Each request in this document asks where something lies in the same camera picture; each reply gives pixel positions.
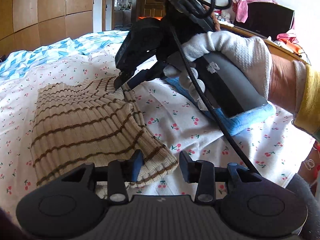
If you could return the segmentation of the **right forearm yellow sleeve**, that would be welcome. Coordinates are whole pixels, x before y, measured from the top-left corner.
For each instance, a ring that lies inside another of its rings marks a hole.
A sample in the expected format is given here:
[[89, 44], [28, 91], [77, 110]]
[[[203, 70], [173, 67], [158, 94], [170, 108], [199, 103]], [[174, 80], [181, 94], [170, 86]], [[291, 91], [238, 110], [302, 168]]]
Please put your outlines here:
[[319, 69], [272, 55], [268, 99], [293, 114], [293, 125], [319, 140]]

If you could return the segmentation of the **white gloved right hand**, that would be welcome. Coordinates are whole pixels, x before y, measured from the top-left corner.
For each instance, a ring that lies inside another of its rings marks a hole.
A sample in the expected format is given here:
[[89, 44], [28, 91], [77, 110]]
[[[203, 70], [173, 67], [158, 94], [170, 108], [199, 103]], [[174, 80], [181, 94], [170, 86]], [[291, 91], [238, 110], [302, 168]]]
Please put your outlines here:
[[[241, 37], [228, 31], [217, 31], [196, 34], [188, 42], [182, 44], [182, 50], [189, 62], [218, 51], [238, 67], [251, 82], [255, 90], [268, 100], [272, 56], [265, 42], [257, 36]], [[202, 111], [207, 111], [187, 71], [167, 65], [163, 73], [166, 77], [178, 77], [180, 85], [197, 103]]]

